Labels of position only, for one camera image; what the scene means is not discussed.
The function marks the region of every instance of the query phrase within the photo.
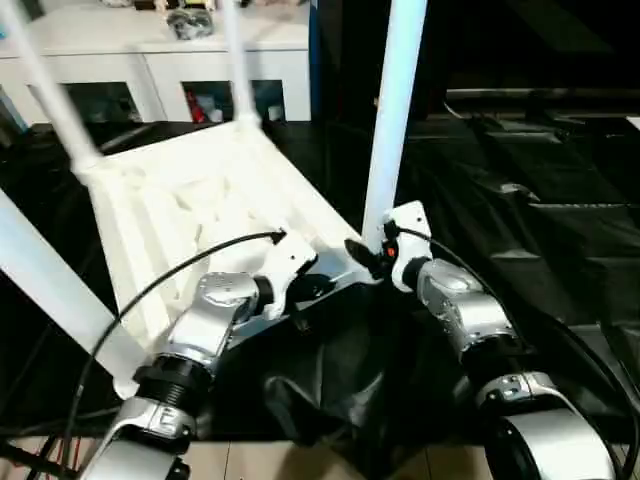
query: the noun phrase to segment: cable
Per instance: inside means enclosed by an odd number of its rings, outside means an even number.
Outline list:
[[[442,105],[444,105],[444,108],[447,109],[447,112],[456,117],[458,120],[464,120],[464,117],[456,112],[453,108],[451,108],[446,100],[442,101]]]
[[[111,417],[120,411],[120,407],[111,407],[94,412],[81,413],[76,417],[76,420],[93,420],[101,417]],[[18,437],[39,437],[51,434],[52,430],[62,425],[67,424],[67,418],[57,418],[54,420],[47,420],[46,422],[37,423],[35,425],[29,425],[22,428],[0,428],[0,437],[3,438],[18,438]]]
[[[40,458],[47,460],[49,458],[49,455],[51,454],[51,451],[53,450],[53,447],[56,444],[56,440],[57,438],[54,435],[50,435],[47,438],[47,440],[44,442],[44,445],[40,449],[38,456]],[[40,475],[40,472],[32,468],[31,471],[29,472],[29,475],[25,477],[25,480],[37,480],[39,475]]]
[[[430,236],[425,235],[424,233],[418,232],[416,230],[411,230],[409,228],[402,228],[397,226],[395,227],[395,230],[400,233],[406,233],[406,234],[421,238],[426,242],[431,242],[434,245],[436,245],[438,248],[446,252],[448,255],[450,255],[456,262],[460,264],[460,266],[465,268],[467,271],[469,271],[469,273],[471,273],[473,276],[476,277],[476,279],[482,284],[483,288],[487,291],[487,293],[493,296],[496,299],[496,301],[500,303],[500,306],[508,315],[508,311],[500,301],[500,297],[498,297],[498,295],[495,293],[493,288],[491,288],[489,283],[484,278],[482,278],[482,276],[477,271],[475,271],[467,262],[465,262],[458,255],[456,255],[449,247],[443,245],[437,240],[434,240]],[[589,364],[589,367],[591,368],[592,371],[602,374],[605,377],[605,379],[609,382],[609,384],[611,385],[615,393],[617,393],[623,399],[623,403],[625,404],[625,407],[628,410],[629,416],[631,417],[633,436],[632,436],[632,441],[629,444],[629,450],[627,451],[627,455],[625,457],[625,461],[624,461],[624,465],[622,466],[622,469],[620,470],[619,462],[617,461],[616,457],[612,457],[611,461],[613,462],[614,469],[616,470],[617,478],[620,478],[622,480],[628,480],[633,478],[636,459],[638,458],[638,453],[640,452],[640,411],[638,410],[636,405],[634,405],[631,397],[625,390],[624,385],[622,384],[620,379],[615,375],[615,373],[613,373],[611,368],[591,349],[591,347],[587,345],[584,340],[582,340],[582,338],[576,335],[576,333],[573,332],[573,330],[571,330],[565,324],[558,322],[553,318],[547,317],[545,315],[542,315],[541,318],[543,318],[544,321],[546,321],[549,326],[551,326],[552,328],[555,328],[556,331],[558,331],[565,339],[568,339],[569,342],[574,347],[574,352],[580,358],[582,358],[583,361],[586,361],[586,363]],[[626,366],[623,365],[622,362],[620,362],[620,360],[617,359],[617,357],[616,357],[616,360],[618,361],[618,363],[621,364],[623,373],[627,375],[628,377],[627,380],[629,380],[632,387],[635,389],[635,392],[637,392],[634,382],[630,378],[630,373],[628,372],[628,370],[626,370]],[[607,446],[607,450],[611,455],[610,446],[607,445],[607,442],[604,440],[604,437],[602,437],[602,435],[600,436],[603,439],[603,442],[605,443],[605,446]]]
[[[20,384],[24,380],[24,377],[27,375],[27,373],[31,369],[33,362],[35,361],[36,357],[40,353],[40,350],[42,350],[42,346],[44,345],[45,340],[49,337],[49,334],[51,333],[51,331],[52,331],[51,323],[48,323],[44,327],[44,330],[42,331],[40,336],[38,337],[38,340],[36,340],[35,344],[33,345],[33,348],[31,348],[31,352],[29,353],[29,356],[25,360],[22,366],[22,369],[20,370],[20,373],[18,373],[16,379],[13,381],[13,383],[11,383],[11,386],[9,387],[9,390],[7,391],[6,395],[2,398],[2,402],[0,403],[0,418],[4,415],[5,411],[7,410],[7,407],[9,406],[11,399],[15,395],[16,391],[18,391],[18,387],[20,386]]]
[[[173,275],[178,272],[184,270],[185,268],[193,265],[194,263],[199,262],[203,258],[206,258],[214,253],[217,253],[226,248],[232,247],[234,245],[238,245],[239,243],[248,242],[250,240],[257,240],[260,238],[270,238],[274,243],[277,243],[282,239],[285,235],[284,232],[263,232],[263,233],[254,233],[251,235],[244,235],[242,237],[238,237],[218,245],[215,245],[211,248],[208,248],[197,255],[194,255],[188,260],[185,260],[181,264],[173,267],[168,272],[156,278],[153,282],[147,285],[140,293],[138,293],[135,297],[131,299],[131,301],[118,313],[111,324],[105,329],[102,333],[96,344],[94,345],[91,354],[89,355],[89,359],[84,364],[82,368],[82,372],[80,373],[80,378],[78,379],[78,386],[76,387],[76,393],[73,397],[73,401],[71,403],[71,409],[69,411],[69,417],[67,419],[67,425],[64,431],[64,437],[62,441],[62,470],[60,478],[66,478],[67,466],[69,463],[69,455],[71,450],[71,437],[73,433],[73,426],[75,423],[76,416],[78,415],[78,408],[80,406],[80,400],[82,399],[82,394],[84,392],[85,383],[89,377],[89,373],[91,371],[91,366],[93,365],[93,361],[95,360],[98,352],[107,341],[111,333],[116,329],[116,327],[120,324],[122,318],[127,315],[140,301],[146,297],[153,289],[155,289],[158,285],[171,278]]]
[[[9,443],[0,442],[0,457],[9,461],[31,468],[38,472],[50,473],[61,478],[62,468],[57,463],[51,462],[38,455],[27,452]],[[75,478],[77,472],[69,470],[67,478]]]

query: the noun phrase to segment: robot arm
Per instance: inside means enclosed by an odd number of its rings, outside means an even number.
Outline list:
[[[165,345],[136,373],[136,395],[122,405],[80,479],[188,479],[180,455],[196,434],[196,418],[233,327],[260,313],[270,320],[282,315],[287,288],[315,257],[292,232],[273,247],[257,274],[202,277]]]
[[[430,238],[422,205],[391,210],[385,225],[394,285],[415,292],[440,322],[477,392],[493,478],[614,479],[607,448],[587,419],[546,373],[523,362],[523,340],[500,302],[465,269],[434,259],[426,241],[398,232]]]

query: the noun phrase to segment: red item on shelf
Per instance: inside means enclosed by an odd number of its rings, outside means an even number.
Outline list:
[[[189,110],[191,110],[193,123],[204,123],[207,121],[207,115],[200,105],[198,105],[198,101],[193,92],[187,92],[187,104],[189,105]]]

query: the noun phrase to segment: floor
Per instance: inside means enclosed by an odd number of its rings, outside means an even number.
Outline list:
[[[81,442],[79,462],[91,442]],[[31,451],[38,451],[42,443],[39,438],[18,442]],[[54,450],[51,458],[57,453]],[[192,469],[190,480],[364,480],[328,448],[299,448],[289,442],[194,444],[185,460]],[[0,480],[23,480],[26,475],[24,467],[0,463]],[[482,448],[431,447],[407,462],[392,480],[491,480],[491,473]]]

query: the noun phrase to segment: black plastic sheet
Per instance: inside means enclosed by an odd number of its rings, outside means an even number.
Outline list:
[[[105,147],[111,153],[196,127],[136,128],[100,126],[92,135],[105,145],[126,134]],[[308,124],[271,126],[268,133],[359,229],[370,133]],[[637,364],[639,146],[640,132],[624,121],[434,120],[409,134],[397,196],[398,203],[423,201],[434,235],[494,285],[539,350],[541,367],[616,441],[627,433],[619,400],[542,320],[572,326],[616,371],[616,357]],[[113,307],[88,195],[55,137],[30,132],[3,158],[0,181]],[[70,232],[72,224],[78,227]],[[17,329],[0,337],[6,382],[50,325],[16,290],[1,293],[10,306],[4,324]],[[57,327],[48,328],[54,340],[45,342],[48,353],[0,419],[3,428],[67,412],[84,353]],[[615,356],[601,328],[613,339]],[[96,367],[84,408],[117,405],[109,392],[108,375]],[[420,305],[388,285],[354,285],[225,356],[207,437],[323,439],[366,475],[383,476],[426,443],[476,440],[469,395],[446,339]],[[82,428],[97,432],[103,425]]]

